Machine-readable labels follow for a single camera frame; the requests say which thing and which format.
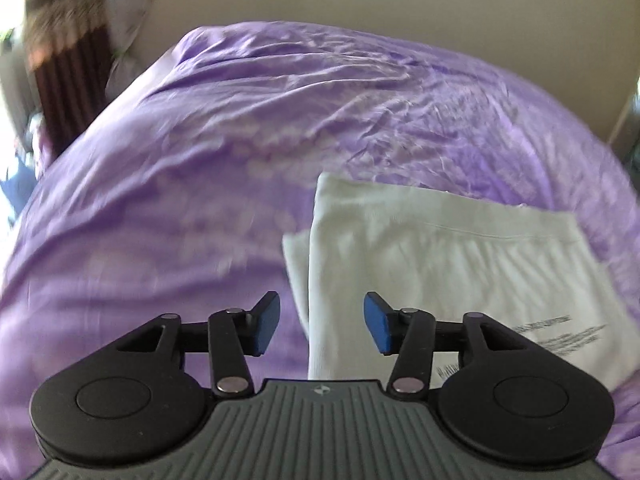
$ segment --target beige wall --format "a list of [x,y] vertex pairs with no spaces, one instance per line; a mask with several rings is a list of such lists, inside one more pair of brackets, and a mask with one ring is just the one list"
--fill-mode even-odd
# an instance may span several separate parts
[[640,0],[155,0],[150,64],[200,25],[295,20],[444,46],[532,80],[607,138],[640,72]]

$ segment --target round black disc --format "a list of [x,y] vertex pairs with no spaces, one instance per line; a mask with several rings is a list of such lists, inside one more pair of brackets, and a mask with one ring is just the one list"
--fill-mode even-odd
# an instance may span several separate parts
[[31,399],[31,421],[56,458],[79,465],[148,460],[198,426],[205,394],[195,379],[152,358],[114,353],[47,380]]
[[544,352],[493,352],[442,386],[438,410],[464,445],[498,462],[532,468],[594,457],[613,422],[608,391]]

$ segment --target logo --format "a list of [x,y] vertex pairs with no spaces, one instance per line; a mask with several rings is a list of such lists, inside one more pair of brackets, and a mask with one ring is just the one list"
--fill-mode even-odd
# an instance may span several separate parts
[[314,388],[313,391],[319,396],[324,396],[331,391],[331,388],[329,388],[328,386],[324,386],[324,384],[321,384],[317,388]]

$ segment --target folded white fabric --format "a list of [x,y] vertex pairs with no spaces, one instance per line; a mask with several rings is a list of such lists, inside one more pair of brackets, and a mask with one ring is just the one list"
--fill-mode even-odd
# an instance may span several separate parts
[[[395,358],[365,325],[370,290],[438,320],[484,312],[610,390],[640,365],[640,333],[569,213],[322,174],[310,232],[283,247],[310,380],[386,384]],[[436,354],[431,387],[456,369]]]

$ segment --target purple satin fabric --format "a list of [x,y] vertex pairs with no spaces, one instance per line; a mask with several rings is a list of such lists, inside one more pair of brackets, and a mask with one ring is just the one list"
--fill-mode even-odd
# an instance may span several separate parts
[[[304,378],[280,244],[310,226],[322,171],[572,211],[640,322],[628,178],[529,82],[430,46],[299,23],[200,28],[172,59],[160,86],[116,102],[52,165],[25,211],[0,298],[3,480],[42,462],[34,389],[163,312],[203,321],[277,290],[280,325],[250,366],[258,384]],[[188,371],[208,383],[205,356]],[[614,396],[600,461],[635,480],[640,374]]]

